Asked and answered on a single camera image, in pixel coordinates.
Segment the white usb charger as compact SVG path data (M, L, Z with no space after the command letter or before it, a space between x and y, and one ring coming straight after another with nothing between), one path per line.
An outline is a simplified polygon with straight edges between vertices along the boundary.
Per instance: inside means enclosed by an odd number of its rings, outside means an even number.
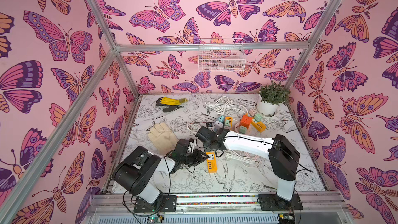
M215 121L214 123L214 131L217 132L219 129L223 129L224 124L219 120Z

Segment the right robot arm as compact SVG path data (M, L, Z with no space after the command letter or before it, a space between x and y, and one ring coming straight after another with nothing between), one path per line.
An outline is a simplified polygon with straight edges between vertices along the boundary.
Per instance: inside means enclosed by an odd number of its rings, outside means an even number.
M204 148L243 151L268 160L278 177L277 196L286 201L292 200L300 153L285 136L277 134L274 138L261 138L223 128L215 132L202 126L195 137Z

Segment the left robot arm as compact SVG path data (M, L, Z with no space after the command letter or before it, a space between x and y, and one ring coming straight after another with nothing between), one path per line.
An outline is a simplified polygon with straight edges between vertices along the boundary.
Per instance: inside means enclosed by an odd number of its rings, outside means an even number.
M163 192L150 182L156 171L171 175L178 170L195 167L209 158L203 151L192 149L192 141L180 139L175 148L164 156L139 146L114 169L112 179L131 195L158 208L163 201Z

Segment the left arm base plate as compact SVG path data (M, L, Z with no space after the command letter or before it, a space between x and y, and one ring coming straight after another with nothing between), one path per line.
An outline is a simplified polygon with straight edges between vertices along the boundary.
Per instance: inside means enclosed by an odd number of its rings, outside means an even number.
M134 212L135 213L154 213L154 212L176 212L177 196L160 195L153 203L149 203L143 198L137 197Z

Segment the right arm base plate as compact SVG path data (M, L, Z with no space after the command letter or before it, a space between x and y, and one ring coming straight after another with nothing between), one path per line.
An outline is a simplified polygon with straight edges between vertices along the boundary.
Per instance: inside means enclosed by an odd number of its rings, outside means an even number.
M257 202L262 211L290 211L303 210L303 205L298 194L293 194L291 200L284 200L277 194L259 194Z

